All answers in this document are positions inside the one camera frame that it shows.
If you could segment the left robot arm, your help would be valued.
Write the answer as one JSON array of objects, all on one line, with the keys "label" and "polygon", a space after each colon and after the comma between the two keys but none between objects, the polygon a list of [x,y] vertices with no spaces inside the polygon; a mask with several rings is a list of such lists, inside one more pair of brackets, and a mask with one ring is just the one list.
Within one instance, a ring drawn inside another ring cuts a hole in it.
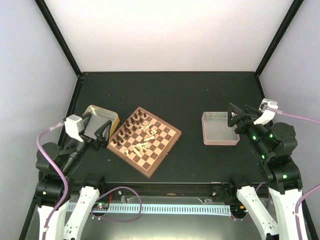
[{"label": "left robot arm", "polygon": [[[79,240],[96,200],[108,192],[104,176],[89,174],[83,181],[73,212],[66,219],[74,180],[71,174],[90,148],[105,148],[109,142],[112,121],[106,120],[96,128],[94,138],[85,135],[90,125],[91,113],[75,114],[40,133],[36,139],[36,168],[41,174],[36,185],[35,197],[39,214],[39,239]],[[65,126],[71,141],[64,148],[54,142],[41,144],[41,138],[53,130]]]}]

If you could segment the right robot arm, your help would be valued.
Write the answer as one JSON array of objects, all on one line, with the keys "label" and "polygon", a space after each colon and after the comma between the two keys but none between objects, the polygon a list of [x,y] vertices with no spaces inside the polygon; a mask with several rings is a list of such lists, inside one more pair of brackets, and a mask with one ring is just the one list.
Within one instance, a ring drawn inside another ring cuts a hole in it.
[{"label": "right robot arm", "polygon": [[258,164],[263,180],[274,203],[276,219],[259,199],[255,188],[242,180],[228,187],[228,198],[240,201],[253,220],[263,240],[306,240],[308,238],[302,207],[302,179],[291,158],[297,147],[295,128],[276,122],[266,128],[275,116],[278,104],[264,99],[259,109],[246,105],[244,109],[229,103],[227,125],[236,134],[248,137],[260,157]]}]

